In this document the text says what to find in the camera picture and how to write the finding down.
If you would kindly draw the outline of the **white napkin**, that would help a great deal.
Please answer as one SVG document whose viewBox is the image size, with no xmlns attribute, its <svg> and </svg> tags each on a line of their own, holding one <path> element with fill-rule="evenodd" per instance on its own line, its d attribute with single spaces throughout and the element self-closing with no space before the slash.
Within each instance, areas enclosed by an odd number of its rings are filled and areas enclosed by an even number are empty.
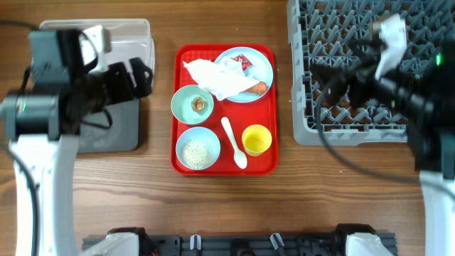
<svg viewBox="0 0 455 256">
<path fill-rule="evenodd" d="M 229 57 L 222 58 L 219 63 L 197 59 L 183 62 L 183 66 L 199 88 L 207 90 L 219 101 L 244 92 L 259 82 L 247 77 L 241 63 Z"/>
</svg>

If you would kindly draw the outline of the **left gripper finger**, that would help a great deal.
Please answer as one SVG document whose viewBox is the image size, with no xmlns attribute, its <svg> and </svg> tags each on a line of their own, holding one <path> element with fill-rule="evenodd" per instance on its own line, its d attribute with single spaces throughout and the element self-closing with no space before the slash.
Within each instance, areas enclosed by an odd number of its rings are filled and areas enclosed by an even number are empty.
<svg viewBox="0 0 455 256">
<path fill-rule="evenodd" d="M 132 78 L 124 63 L 115 63 L 112 68 L 114 70 L 113 100 L 115 102 L 126 102 L 135 99 Z"/>
<path fill-rule="evenodd" d="M 141 58 L 131 58 L 129 63 L 136 83 L 134 95 L 137 98 L 148 97 L 152 93 L 153 71 Z"/>
</svg>

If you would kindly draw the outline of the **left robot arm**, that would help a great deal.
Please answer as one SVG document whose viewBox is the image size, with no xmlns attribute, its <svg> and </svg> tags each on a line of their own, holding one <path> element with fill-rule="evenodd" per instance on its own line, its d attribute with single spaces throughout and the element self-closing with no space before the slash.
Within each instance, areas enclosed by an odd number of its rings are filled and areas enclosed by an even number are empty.
<svg viewBox="0 0 455 256">
<path fill-rule="evenodd" d="M 1 103 L 4 151 L 13 159 L 17 195 L 17 255 L 76 255 L 73 173 L 80 126 L 92 113 L 151 94 L 152 70 L 140 58 L 99 69 L 110 42 L 90 39 L 85 62 L 78 29 L 29 33 L 33 60 L 22 87 Z"/>
</svg>

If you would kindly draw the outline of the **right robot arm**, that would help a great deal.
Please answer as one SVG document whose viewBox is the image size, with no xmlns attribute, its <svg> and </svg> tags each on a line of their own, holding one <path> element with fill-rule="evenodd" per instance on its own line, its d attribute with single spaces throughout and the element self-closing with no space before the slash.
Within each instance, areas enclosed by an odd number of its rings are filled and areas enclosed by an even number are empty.
<svg viewBox="0 0 455 256">
<path fill-rule="evenodd" d="M 446 39 L 423 78 L 393 68 L 381 78 L 379 56 L 359 53 L 349 68 L 315 64 L 310 71 L 321 86 L 316 101 L 316 127 L 324 147 L 337 160 L 370 176 L 422 187 L 426 255 L 454 254 L 454 39 Z M 407 119 L 407 141 L 419 178 L 364 169 L 338 154 L 323 133 L 321 108 L 347 94 L 353 107 L 374 98 Z"/>
</svg>

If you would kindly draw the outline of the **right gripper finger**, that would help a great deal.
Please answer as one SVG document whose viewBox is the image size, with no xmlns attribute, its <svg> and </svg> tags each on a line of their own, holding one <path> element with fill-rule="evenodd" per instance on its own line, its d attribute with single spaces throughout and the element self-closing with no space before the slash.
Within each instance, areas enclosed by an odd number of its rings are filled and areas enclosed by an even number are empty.
<svg viewBox="0 0 455 256">
<path fill-rule="evenodd" d="M 348 98 L 352 108 L 359 108 L 372 97 L 372 86 L 369 83 L 364 83 L 354 80 L 349 84 Z"/>
<path fill-rule="evenodd" d="M 327 90 L 325 101 L 330 106 L 338 104 L 348 90 L 348 72 L 343 68 L 332 68 L 321 64 L 313 64 L 310 71 L 319 83 L 319 87 Z"/>
</svg>

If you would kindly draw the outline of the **orange carrot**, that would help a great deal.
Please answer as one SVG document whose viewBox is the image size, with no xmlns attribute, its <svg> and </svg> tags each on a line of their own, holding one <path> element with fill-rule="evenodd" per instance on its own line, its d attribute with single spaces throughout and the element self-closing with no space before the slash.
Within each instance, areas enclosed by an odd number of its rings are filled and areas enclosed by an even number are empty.
<svg viewBox="0 0 455 256">
<path fill-rule="evenodd" d="M 258 82 L 256 85 L 244 90 L 246 93 L 255 95 L 263 95 L 267 91 L 267 84 L 265 82 Z"/>
</svg>

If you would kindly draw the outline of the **red snack wrapper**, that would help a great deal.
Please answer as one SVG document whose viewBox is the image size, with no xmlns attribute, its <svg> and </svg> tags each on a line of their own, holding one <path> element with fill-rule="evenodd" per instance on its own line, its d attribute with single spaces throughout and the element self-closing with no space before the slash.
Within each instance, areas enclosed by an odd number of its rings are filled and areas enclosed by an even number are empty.
<svg viewBox="0 0 455 256">
<path fill-rule="evenodd" d="M 241 63 L 243 71 L 246 71 L 248 68 L 250 68 L 252 66 L 252 63 L 250 62 L 250 60 L 243 54 L 239 54 L 238 56 L 234 57 L 233 60 Z"/>
</svg>

